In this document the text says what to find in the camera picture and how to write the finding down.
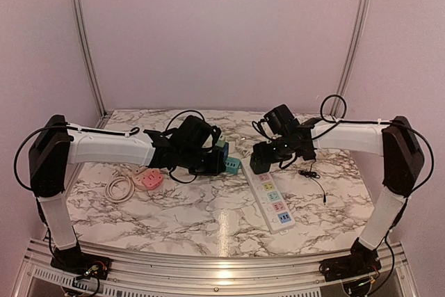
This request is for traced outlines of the white long power strip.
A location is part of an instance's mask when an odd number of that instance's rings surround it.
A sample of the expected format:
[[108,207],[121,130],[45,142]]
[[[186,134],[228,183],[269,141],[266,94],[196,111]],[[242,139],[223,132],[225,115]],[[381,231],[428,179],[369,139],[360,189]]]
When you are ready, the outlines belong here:
[[241,160],[241,168],[270,233],[287,234],[296,222],[272,175],[254,174],[249,158]]

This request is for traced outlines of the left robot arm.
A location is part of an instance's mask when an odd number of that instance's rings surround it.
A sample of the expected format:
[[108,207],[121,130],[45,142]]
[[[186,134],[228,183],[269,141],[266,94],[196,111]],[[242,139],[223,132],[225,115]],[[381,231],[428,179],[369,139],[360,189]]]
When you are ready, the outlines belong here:
[[48,123],[26,137],[29,148],[29,185],[42,222],[54,243],[53,258],[72,272],[83,272],[88,258],[81,251],[63,198],[69,164],[128,163],[173,172],[185,168],[194,177],[225,171],[225,152],[216,143],[219,127],[189,115],[176,128],[164,131],[107,131],[68,123],[53,115]]

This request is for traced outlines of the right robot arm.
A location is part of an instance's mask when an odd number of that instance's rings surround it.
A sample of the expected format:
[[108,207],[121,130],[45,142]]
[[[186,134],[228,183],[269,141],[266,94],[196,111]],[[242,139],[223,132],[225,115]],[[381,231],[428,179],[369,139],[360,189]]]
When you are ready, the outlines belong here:
[[401,219],[412,193],[421,186],[417,180],[425,157],[419,145],[420,133],[411,128],[404,116],[390,121],[273,121],[270,128],[276,137],[255,144],[250,157],[250,168],[256,175],[268,172],[273,163],[295,161],[298,157],[313,160],[317,150],[364,152],[384,159],[383,189],[350,249],[351,255],[344,261],[347,272],[360,274],[371,264],[373,252],[388,231]]

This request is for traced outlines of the dark green cube socket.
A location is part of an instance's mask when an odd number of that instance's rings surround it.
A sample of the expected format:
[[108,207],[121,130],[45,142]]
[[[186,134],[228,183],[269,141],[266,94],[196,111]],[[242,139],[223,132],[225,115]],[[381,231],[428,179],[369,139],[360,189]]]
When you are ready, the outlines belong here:
[[269,172],[270,163],[263,162],[259,154],[252,153],[250,156],[250,168],[255,175]]

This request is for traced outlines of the blue cube socket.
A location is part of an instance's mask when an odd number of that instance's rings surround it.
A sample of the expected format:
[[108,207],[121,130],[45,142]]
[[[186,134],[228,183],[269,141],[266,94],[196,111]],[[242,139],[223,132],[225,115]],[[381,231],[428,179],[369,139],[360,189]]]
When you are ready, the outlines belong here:
[[223,162],[226,162],[227,157],[229,155],[229,143],[228,142],[226,142],[223,145],[222,150],[223,150]]

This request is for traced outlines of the white plug adapter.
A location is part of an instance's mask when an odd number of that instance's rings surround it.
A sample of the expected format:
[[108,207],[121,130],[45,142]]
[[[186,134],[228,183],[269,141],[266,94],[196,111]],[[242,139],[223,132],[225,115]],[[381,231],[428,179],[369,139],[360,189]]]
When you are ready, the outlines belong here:
[[139,174],[141,174],[142,172],[145,172],[147,170],[147,167],[146,166],[136,166],[134,169],[133,169],[133,174],[134,175],[139,175]]

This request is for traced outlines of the light green USB adapter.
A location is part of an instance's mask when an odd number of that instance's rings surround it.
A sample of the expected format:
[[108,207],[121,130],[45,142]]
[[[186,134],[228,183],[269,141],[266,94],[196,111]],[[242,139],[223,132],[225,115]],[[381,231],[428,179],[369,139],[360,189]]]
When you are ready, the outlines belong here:
[[223,149],[226,143],[227,143],[226,137],[221,134],[216,142],[216,147]]

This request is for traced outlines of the pink round power strip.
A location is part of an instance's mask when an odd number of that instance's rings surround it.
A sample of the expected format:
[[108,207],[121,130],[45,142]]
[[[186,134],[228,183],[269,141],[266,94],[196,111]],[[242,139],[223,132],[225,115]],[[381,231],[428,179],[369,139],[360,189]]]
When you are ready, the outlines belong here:
[[163,175],[156,168],[148,168],[132,177],[135,187],[139,191],[153,191],[163,183]]

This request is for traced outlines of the teal power strip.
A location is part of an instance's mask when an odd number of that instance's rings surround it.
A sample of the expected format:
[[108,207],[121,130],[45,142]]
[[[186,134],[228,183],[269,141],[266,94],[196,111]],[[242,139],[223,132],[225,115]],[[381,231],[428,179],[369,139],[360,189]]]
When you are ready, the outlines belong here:
[[225,172],[231,175],[238,175],[238,170],[240,166],[241,166],[240,159],[229,156],[225,160]]

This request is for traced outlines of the left aluminium frame post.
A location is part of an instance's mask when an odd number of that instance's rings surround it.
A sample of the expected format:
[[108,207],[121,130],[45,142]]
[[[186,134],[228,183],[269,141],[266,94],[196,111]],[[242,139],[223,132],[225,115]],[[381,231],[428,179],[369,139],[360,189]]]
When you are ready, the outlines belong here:
[[72,0],[72,8],[74,12],[74,21],[76,26],[76,31],[79,37],[79,43],[81,48],[81,53],[83,57],[83,62],[86,67],[86,74],[90,88],[92,91],[92,97],[95,102],[97,112],[100,118],[105,118],[107,116],[107,110],[104,104],[104,99],[99,87],[99,81],[97,78],[97,73],[95,69],[94,60],[92,57],[92,52],[90,49],[90,44],[88,41],[88,33],[86,28],[86,21],[83,13],[83,6],[81,0]]

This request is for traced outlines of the aluminium frame post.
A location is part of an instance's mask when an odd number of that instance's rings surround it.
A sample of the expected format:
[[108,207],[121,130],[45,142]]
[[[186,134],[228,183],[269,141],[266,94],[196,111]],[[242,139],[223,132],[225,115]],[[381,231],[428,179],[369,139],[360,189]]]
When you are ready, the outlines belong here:
[[342,98],[345,97],[347,87],[353,73],[353,66],[357,55],[357,50],[359,48],[359,43],[364,32],[370,1],[371,0],[358,0],[357,3],[352,35],[350,37],[346,58],[336,91],[336,94],[340,95]]
[[92,57],[92,52],[90,49],[90,44],[88,41],[88,33],[86,28],[86,21],[83,13],[83,6],[81,0],[72,0],[72,8],[74,12],[74,21],[76,26],[76,31],[79,37],[79,43],[81,48],[81,53],[83,57],[83,62],[86,67],[86,74],[90,88],[92,91],[92,97],[95,102],[97,112],[100,118],[105,118],[107,116],[107,110],[104,104],[104,99],[99,87],[99,81],[97,78],[97,73],[95,69],[94,60]]

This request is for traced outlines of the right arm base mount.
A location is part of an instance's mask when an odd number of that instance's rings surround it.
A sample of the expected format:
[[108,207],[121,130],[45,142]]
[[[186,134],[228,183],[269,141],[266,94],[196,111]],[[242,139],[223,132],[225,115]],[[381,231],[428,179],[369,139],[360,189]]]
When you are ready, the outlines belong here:
[[364,262],[360,259],[354,259],[352,255],[346,255],[324,259],[320,262],[318,269],[326,282],[332,282],[377,272],[381,268],[382,265],[378,257]]

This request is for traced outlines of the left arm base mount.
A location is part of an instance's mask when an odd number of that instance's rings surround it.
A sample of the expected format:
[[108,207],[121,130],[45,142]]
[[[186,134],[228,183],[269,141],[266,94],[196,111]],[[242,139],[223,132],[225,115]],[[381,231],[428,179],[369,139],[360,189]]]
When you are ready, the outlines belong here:
[[84,252],[68,255],[59,254],[51,259],[53,268],[76,274],[79,280],[84,278],[105,280],[108,276],[110,265],[110,258]]

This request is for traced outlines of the right aluminium frame post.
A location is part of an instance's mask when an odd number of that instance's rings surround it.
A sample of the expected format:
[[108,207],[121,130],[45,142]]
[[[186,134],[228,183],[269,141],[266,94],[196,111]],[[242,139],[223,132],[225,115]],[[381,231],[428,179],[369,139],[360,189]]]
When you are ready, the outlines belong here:
[[346,58],[336,91],[336,94],[340,95],[342,98],[345,97],[347,87],[353,73],[353,66],[357,55],[357,50],[359,48],[359,43],[364,32],[370,1],[371,0],[358,0],[357,3],[352,35],[350,37]]

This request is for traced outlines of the front aluminium rail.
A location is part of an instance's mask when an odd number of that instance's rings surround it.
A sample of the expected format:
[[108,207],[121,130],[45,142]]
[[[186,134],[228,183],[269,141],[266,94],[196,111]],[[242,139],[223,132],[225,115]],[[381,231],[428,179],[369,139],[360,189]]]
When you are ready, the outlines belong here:
[[[84,252],[111,259],[97,296],[347,296],[348,280],[325,281],[323,259],[348,250],[283,257],[205,257],[125,250],[81,242]],[[393,243],[392,277],[372,296],[419,296],[401,243]],[[13,292],[6,296],[63,296],[62,287],[94,291],[95,280],[74,283],[75,275],[50,267],[46,240],[31,239]]]

